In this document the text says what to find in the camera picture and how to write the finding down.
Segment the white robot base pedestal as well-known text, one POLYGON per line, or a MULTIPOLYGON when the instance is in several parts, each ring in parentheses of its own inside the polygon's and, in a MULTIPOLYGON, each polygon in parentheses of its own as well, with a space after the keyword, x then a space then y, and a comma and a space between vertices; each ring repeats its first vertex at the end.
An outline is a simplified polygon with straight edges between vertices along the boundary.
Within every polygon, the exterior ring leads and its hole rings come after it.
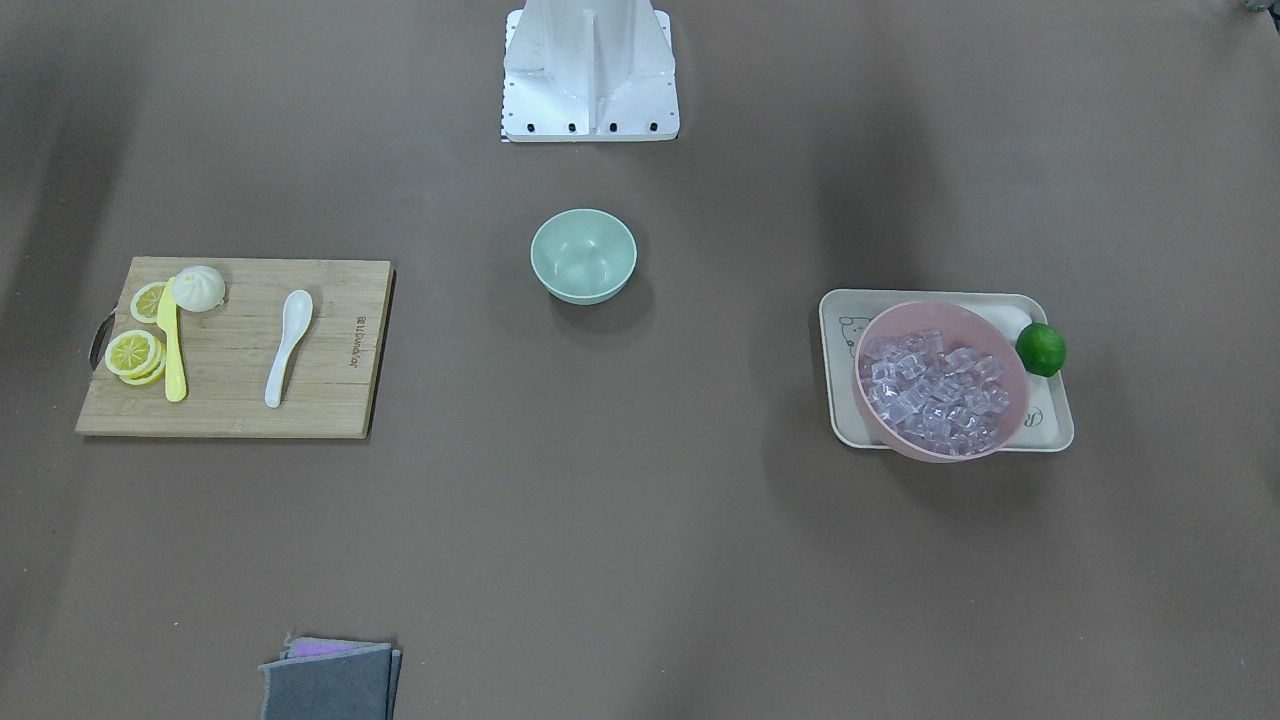
POLYGON ((500 140, 678 137, 669 14, 649 1, 527 1, 504 23, 500 140))

